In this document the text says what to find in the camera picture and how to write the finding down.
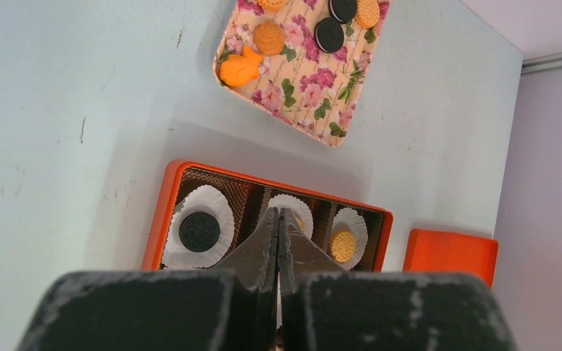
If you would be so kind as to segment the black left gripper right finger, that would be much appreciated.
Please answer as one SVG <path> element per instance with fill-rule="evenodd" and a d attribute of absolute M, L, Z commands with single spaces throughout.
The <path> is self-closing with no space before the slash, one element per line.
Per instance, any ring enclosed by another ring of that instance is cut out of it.
<path fill-rule="evenodd" d="M 515 350 L 491 289 L 467 273 L 343 269 L 279 211 L 286 350 Z"/>

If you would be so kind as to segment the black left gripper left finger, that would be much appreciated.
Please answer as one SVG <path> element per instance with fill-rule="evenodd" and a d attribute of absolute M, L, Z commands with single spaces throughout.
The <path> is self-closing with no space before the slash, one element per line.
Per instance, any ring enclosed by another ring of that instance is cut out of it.
<path fill-rule="evenodd" d="M 40 300 L 19 350 L 273 350 L 279 211 L 212 268 L 76 271 Z"/>

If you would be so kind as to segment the floral pink serving tray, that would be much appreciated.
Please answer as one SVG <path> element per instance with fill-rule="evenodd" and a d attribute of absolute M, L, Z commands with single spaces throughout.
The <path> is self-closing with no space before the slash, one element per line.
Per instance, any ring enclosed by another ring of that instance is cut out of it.
<path fill-rule="evenodd" d="M 356 20 L 341 25 L 344 43 L 335 53 L 317 45 L 315 27 L 330 17 L 328 1 L 287 1 L 271 11 L 261 1 L 236 1 L 212 64 L 217 81 L 234 95 L 328 145 L 345 140 L 356 110 L 389 1 L 378 1 L 378 22 L 363 27 Z M 271 21 L 285 33 L 280 53 L 264 56 L 254 78 L 229 86 L 220 74 L 225 61 L 257 50 L 258 25 Z"/>

